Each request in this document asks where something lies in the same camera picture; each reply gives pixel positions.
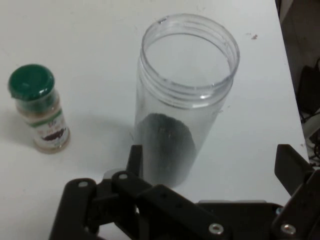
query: green cap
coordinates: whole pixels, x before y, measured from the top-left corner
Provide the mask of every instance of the green cap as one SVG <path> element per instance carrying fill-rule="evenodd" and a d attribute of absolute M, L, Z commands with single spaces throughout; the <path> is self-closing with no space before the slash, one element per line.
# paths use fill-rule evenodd
<path fill-rule="evenodd" d="M 8 88 L 13 98 L 27 102 L 49 94 L 54 85 L 55 78 L 48 68 L 29 64 L 12 73 Z"/>

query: metal screw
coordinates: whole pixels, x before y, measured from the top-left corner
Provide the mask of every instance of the metal screw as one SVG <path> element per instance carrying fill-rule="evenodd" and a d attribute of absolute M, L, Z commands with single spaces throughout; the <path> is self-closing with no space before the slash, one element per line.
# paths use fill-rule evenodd
<path fill-rule="evenodd" d="M 279 215 L 283 210 L 283 207 L 278 207 L 276 210 L 275 210 L 275 214 Z"/>
<path fill-rule="evenodd" d="M 79 182 L 79 184 L 78 184 L 78 187 L 79 187 L 79 188 L 84 188 L 84 187 L 86 187 L 86 186 L 88 186 L 88 182 L 87 182 L 87 181 L 81 181 L 81 182 Z"/>
<path fill-rule="evenodd" d="M 119 179 L 127 179 L 127 178 L 128 178 L 128 175 L 125 173 L 122 173 L 119 175 Z"/>
<path fill-rule="evenodd" d="M 294 235 L 297 232 L 296 228 L 290 224 L 282 224 L 281 231 L 289 235 Z"/>
<path fill-rule="evenodd" d="M 224 232 L 224 227 L 219 223 L 209 225 L 209 232 L 215 235 L 221 235 Z"/>

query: plastic container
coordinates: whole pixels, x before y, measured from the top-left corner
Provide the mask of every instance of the plastic container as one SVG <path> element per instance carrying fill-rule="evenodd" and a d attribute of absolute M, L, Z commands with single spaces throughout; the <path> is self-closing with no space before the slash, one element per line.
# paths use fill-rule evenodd
<path fill-rule="evenodd" d="M 62 150 L 70 138 L 54 86 L 51 71 L 37 64 L 18 68 L 8 83 L 16 108 L 29 126 L 37 149 L 44 153 Z"/>
<path fill-rule="evenodd" d="M 176 14 L 147 29 L 138 61 L 134 131 L 147 181 L 172 187 L 188 176 L 239 60 L 233 36 L 208 18 Z"/>

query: white surface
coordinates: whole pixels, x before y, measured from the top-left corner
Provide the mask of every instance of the white surface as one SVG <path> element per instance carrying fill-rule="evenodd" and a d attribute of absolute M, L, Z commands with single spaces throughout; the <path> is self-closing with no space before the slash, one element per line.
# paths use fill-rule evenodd
<path fill-rule="evenodd" d="M 69 180 L 99 182 L 107 170 L 124 167 L 143 33 L 156 19 L 182 12 L 224 25 L 241 60 L 223 112 L 176 190 L 192 201 L 288 200 L 274 175 L 277 144 L 307 153 L 274 1 L 2 0 L 1 239 L 47 239 Z M 43 64 L 56 77 L 71 130 L 61 153 L 37 152 L 7 91 L 11 72 L 28 63 Z M 112 227 L 101 235 L 123 238 Z"/>

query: dark floor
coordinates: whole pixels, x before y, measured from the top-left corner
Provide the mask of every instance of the dark floor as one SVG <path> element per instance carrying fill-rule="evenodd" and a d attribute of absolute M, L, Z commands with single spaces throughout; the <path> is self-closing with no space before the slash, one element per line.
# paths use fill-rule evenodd
<path fill-rule="evenodd" d="M 297 92 L 303 66 L 314 66 L 320 57 L 320 0 L 294 0 L 281 28 Z"/>

